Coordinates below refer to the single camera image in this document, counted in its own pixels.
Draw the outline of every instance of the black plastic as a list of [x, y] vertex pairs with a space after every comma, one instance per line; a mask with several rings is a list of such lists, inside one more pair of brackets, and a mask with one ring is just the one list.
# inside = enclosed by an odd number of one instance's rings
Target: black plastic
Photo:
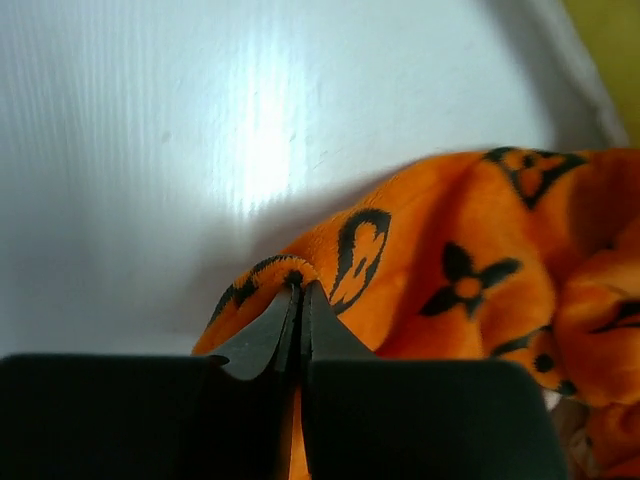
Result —
[[539, 388], [503, 361], [390, 361], [305, 294], [303, 428], [313, 480], [560, 480]]
[[0, 478], [286, 479], [298, 306], [284, 291], [205, 357], [3, 360]]

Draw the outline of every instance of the white surface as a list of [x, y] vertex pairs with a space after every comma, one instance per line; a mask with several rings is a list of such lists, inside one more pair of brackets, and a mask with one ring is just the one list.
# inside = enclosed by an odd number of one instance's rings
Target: white surface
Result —
[[0, 2], [0, 351], [187, 352], [411, 159], [600, 147], [512, 0]]
[[528, 0], [528, 3], [551, 43], [562, 71], [591, 105], [607, 143], [612, 147], [628, 148], [629, 135], [622, 119], [564, 5], [558, 0]]

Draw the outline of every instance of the black four-petal flower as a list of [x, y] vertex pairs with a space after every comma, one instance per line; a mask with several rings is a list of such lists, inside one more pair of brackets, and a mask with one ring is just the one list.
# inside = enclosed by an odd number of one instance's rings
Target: black four-petal flower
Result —
[[420, 313], [432, 317], [462, 304], [471, 320], [484, 302], [484, 292], [515, 273], [521, 265], [514, 258], [505, 258], [478, 272], [469, 254], [460, 245], [448, 242], [442, 252], [442, 269], [449, 285], [437, 290]]
[[513, 147], [490, 150], [485, 158], [500, 167], [529, 209], [535, 208], [562, 175], [587, 163], [573, 153], [524, 151]]

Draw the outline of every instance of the orange fleece blanket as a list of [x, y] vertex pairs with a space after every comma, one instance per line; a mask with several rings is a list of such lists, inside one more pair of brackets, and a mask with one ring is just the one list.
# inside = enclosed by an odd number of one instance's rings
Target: orange fleece blanket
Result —
[[586, 403], [602, 478], [640, 478], [640, 150], [419, 161], [238, 278], [193, 352], [314, 279], [382, 357], [498, 357]]

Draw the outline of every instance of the orange fabric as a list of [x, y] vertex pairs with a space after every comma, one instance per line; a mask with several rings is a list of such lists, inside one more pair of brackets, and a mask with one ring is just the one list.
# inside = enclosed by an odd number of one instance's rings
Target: orange fabric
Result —
[[420, 161], [237, 279], [194, 353], [314, 279], [383, 357], [500, 357], [586, 402], [605, 476], [640, 476], [640, 150]]

